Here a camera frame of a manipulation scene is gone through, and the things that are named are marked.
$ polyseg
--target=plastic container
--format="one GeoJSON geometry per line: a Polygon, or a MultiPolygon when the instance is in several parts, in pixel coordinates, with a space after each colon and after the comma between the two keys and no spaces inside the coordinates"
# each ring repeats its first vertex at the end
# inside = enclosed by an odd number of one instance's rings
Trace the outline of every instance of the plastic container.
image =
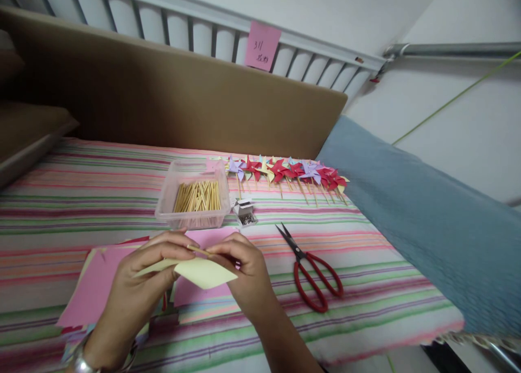
{"type": "Polygon", "coordinates": [[[172,229],[186,226],[189,230],[219,228],[224,217],[231,209],[230,194],[228,192],[228,178],[224,162],[211,160],[212,171],[207,172],[207,160],[174,160],[168,168],[167,176],[157,202],[155,216],[164,221],[172,229]],[[196,181],[216,180],[219,186],[219,210],[195,211],[174,213],[179,186],[196,181]]]}

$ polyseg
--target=blue cloth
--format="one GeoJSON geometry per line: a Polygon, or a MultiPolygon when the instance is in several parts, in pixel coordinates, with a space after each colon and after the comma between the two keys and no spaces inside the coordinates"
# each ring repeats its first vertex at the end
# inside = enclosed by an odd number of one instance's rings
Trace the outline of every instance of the blue cloth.
{"type": "Polygon", "coordinates": [[[460,309],[465,331],[521,338],[521,213],[345,116],[317,160],[350,179],[349,198],[460,309]]]}

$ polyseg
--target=hand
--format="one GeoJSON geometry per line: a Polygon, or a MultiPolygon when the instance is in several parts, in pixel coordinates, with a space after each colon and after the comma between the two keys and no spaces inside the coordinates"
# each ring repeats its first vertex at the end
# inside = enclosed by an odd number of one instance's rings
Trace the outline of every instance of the hand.
{"type": "Polygon", "coordinates": [[[132,277],[164,258],[193,259],[194,253],[185,247],[199,245],[185,232],[164,232],[121,260],[105,310],[85,345],[85,361],[90,367],[116,370],[124,364],[134,338],[178,275],[169,267],[159,273],[132,277]]]}
{"type": "Polygon", "coordinates": [[[238,232],[232,233],[207,251],[218,254],[211,255],[210,260],[237,275],[237,279],[228,282],[228,286],[240,309],[254,325],[269,310],[280,308],[271,287],[264,256],[246,237],[238,232]],[[235,268],[237,261],[240,263],[239,270],[235,268]]]}

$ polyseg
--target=silver bracelet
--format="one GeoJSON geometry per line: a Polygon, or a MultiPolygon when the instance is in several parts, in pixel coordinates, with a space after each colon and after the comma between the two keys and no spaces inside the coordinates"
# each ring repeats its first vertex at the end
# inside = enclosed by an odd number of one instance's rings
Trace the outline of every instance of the silver bracelet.
{"type": "MultiPolygon", "coordinates": [[[[91,333],[88,334],[81,343],[76,347],[76,350],[74,350],[74,354],[72,355],[71,365],[74,368],[74,373],[101,373],[101,369],[92,369],[85,359],[83,358],[83,351],[85,348],[85,344],[87,343],[89,337],[91,336],[91,333]]],[[[137,351],[137,343],[134,340],[134,343],[132,344],[132,348],[130,349],[130,353],[126,358],[125,364],[122,368],[115,371],[115,373],[127,373],[130,370],[130,367],[132,366],[132,363],[134,362],[134,359],[136,358],[136,351],[137,351]]]]}

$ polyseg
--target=woman's left hand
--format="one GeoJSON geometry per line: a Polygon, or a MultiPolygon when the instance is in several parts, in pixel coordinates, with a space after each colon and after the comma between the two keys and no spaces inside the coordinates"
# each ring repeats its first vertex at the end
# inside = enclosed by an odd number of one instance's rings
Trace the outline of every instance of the woman's left hand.
{"type": "Polygon", "coordinates": [[[84,359],[90,367],[116,370],[124,364],[134,338],[178,277],[174,267],[133,276],[164,258],[193,259],[194,253],[186,246],[199,245],[185,232],[164,232],[121,260],[105,310],[85,344],[84,359]]]}

